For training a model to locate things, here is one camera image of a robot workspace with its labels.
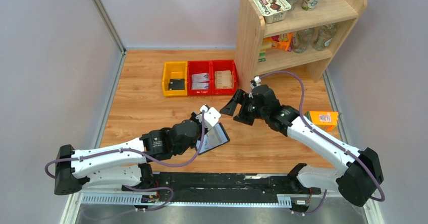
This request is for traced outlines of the white striped credit card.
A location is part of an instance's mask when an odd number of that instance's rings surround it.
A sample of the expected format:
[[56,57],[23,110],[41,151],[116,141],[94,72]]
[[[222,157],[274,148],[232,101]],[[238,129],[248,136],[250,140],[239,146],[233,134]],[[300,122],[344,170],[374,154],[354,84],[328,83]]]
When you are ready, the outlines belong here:
[[219,138],[215,132],[210,131],[204,136],[204,142],[200,147],[201,148],[200,152],[209,151],[220,144],[221,144],[221,138]]

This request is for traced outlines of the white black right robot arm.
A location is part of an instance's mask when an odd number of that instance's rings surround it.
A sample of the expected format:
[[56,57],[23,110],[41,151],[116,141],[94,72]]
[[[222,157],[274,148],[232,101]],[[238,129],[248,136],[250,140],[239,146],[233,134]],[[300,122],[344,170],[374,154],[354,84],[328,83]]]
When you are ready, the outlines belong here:
[[306,188],[338,191],[351,204],[362,207],[374,199],[384,180],[379,155],[373,149],[360,150],[326,133],[297,109],[280,104],[267,85],[256,86],[250,93],[238,89],[220,112],[250,126],[256,119],[264,120],[272,130],[304,144],[334,166],[297,165],[297,173],[288,178],[294,193]]

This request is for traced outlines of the black leather card holder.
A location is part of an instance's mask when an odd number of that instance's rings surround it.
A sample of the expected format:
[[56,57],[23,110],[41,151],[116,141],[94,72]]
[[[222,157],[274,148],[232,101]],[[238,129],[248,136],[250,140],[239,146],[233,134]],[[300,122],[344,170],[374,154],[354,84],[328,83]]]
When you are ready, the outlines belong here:
[[197,141],[196,150],[199,152],[198,155],[202,155],[228,142],[230,142],[230,137],[223,127],[223,124],[217,123],[205,134],[203,144],[201,144],[200,140]]

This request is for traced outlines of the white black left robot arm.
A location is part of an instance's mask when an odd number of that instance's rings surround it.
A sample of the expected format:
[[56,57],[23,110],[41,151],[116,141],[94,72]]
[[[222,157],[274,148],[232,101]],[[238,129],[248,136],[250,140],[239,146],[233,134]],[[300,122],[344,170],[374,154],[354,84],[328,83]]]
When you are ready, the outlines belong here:
[[191,164],[220,117],[203,108],[172,127],[152,130],[120,144],[84,150],[63,145],[44,171],[54,180],[54,194],[59,196],[100,186],[150,191],[154,186],[150,164],[170,168]]

